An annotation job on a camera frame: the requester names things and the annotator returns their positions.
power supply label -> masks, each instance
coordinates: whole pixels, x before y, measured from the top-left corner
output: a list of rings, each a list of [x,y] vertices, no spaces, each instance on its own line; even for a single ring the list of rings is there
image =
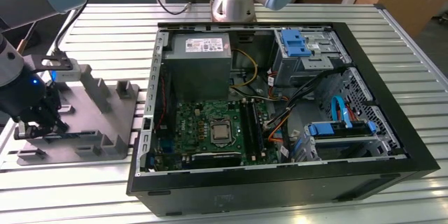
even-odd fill
[[[187,39],[186,52],[223,52],[223,39]]]

blue plastic latch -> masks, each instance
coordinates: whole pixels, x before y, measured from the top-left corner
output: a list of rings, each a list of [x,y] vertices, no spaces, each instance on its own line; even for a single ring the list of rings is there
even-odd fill
[[[298,150],[299,150],[300,145],[302,145],[302,138],[298,140],[298,142],[296,142],[296,144],[295,144],[295,149],[294,149],[294,151],[292,151],[292,155],[294,155],[294,156],[295,156],[295,154],[296,154],[296,152],[298,152]]]
[[[311,136],[318,135],[318,129],[316,129],[316,126],[314,124],[308,126],[308,130],[310,130],[310,135]]]
[[[319,135],[332,135],[335,134],[334,128],[330,123],[316,123],[315,124]]]
[[[376,123],[372,121],[367,122],[367,125],[370,126],[371,132],[376,133]]]
[[[290,57],[310,57],[312,55],[307,47],[307,39],[302,36],[299,30],[282,30],[283,43]]]
[[[310,129],[311,136],[335,134],[331,123],[315,123],[310,125],[308,129]]]

yellow wire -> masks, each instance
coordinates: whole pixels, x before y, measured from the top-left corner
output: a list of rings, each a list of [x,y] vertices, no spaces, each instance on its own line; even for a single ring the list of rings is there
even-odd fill
[[[255,67],[255,73],[254,73],[254,76],[252,76],[251,80],[248,80],[244,83],[240,83],[240,84],[236,84],[236,85],[231,85],[232,88],[238,88],[238,87],[243,87],[243,86],[248,85],[256,79],[258,74],[259,74],[259,66],[258,66],[258,63],[255,62],[255,60],[252,59],[252,57],[244,51],[242,51],[242,50],[239,50],[236,48],[232,49],[232,50],[239,51],[252,61],[254,67]]]

ram slot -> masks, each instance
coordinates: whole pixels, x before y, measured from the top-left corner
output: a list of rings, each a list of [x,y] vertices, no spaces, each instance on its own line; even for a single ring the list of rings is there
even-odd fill
[[[246,155],[252,160],[262,156],[263,146],[263,129],[259,121],[255,103],[251,101],[240,103],[242,128],[244,135]]]

sticker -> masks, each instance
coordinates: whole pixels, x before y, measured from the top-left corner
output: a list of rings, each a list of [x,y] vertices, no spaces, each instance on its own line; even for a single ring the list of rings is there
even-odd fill
[[[275,81],[275,78],[272,76],[268,77],[268,85],[270,86],[274,86],[274,81]]]
[[[223,52],[223,39],[187,39],[186,52]]]
[[[308,49],[319,49],[319,45],[318,44],[308,44]]]
[[[283,154],[286,157],[290,156],[290,151],[287,150],[287,148],[286,148],[284,146],[282,146],[282,148],[280,148],[280,152],[282,152],[282,154]]]

